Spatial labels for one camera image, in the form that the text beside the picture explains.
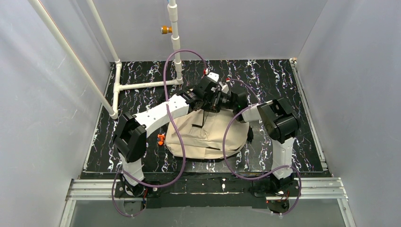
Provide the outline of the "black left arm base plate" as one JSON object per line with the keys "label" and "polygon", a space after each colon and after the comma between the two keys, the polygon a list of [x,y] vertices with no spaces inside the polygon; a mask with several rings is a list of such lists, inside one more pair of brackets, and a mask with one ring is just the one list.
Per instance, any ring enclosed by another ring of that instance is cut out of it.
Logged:
{"label": "black left arm base plate", "polygon": [[154,187],[146,187],[138,184],[132,186],[126,181],[118,180],[115,185],[114,196],[116,198],[158,198],[161,190]]}

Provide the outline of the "beige student backpack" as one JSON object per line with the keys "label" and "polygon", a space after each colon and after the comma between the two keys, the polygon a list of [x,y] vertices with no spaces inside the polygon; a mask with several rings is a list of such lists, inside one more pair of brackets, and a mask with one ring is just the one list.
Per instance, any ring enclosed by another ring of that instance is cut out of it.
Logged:
{"label": "beige student backpack", "polygon": [[[222,109],[219,113],[199,110],[174,119],[182,137],[186,158],[201,160],[223,158],[223,136],[233,117],[231,110]],[[253,139],[250,124],[234,120],[226,135],[226,156],[237,154]]]}

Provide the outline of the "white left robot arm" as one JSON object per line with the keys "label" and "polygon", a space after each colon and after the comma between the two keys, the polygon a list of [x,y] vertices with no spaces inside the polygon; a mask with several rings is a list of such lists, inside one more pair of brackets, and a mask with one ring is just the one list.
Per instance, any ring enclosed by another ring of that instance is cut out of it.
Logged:
{"label": "white left robot arm", "polygon": [[171,119],[210,105],[219,88],[219,75],[210,73],[193,88],[185,87],[147,111],[134,115],[124,113],[120,116],[113,143],[122,159],[122,175],[126,184],[145,185],[141,158],[147,149],[147,137],[168,124]]}

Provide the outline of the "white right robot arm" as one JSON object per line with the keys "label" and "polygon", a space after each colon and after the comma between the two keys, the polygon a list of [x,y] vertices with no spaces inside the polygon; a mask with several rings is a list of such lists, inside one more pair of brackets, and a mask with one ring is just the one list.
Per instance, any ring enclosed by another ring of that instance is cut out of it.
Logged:
{"label": "white right robot arm", "polygon": [[[250,181],[259,180],[269,175],[273,175],[278,180],[291,177],[293,173],[292,150],[300,123],[293,115],[292,108],[286,103],[285,99],[273,99],[258,104],[249,104],[244,91],[239,93],[229,91],[228,94],[220,92],[215,104],[235,112],[234,117],[226,127],[222,142],[223,158],[232,174]],[[245,177],[236,173],[228,163],[225,151],[226,137],[230,126],[235,120],[242,123],[262,121],[273,147],[273,161],[269,172],[254,178]]]}

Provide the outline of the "small orange toy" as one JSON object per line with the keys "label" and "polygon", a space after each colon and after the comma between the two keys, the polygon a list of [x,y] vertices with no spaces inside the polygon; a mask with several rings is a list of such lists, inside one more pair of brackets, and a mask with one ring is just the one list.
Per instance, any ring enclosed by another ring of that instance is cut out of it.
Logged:
{"label": "small orange toy", "polygon": [[159,146],[163,146],[165,144],[165,139],[166,139],[165,134],[158,134],[157,135],[157,144]]}

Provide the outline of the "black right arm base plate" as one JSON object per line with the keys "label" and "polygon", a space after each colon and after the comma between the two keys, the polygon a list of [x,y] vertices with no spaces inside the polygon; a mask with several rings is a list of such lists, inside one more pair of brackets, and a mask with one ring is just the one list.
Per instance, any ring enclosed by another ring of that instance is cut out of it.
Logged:
{"label": "black right arm base plate", "polygon": [[299,189],[299,182],[296,179],[287,177],[278,180],[274,177],[269,177],[253,181],[250,192],[255,197],[296,197]]}

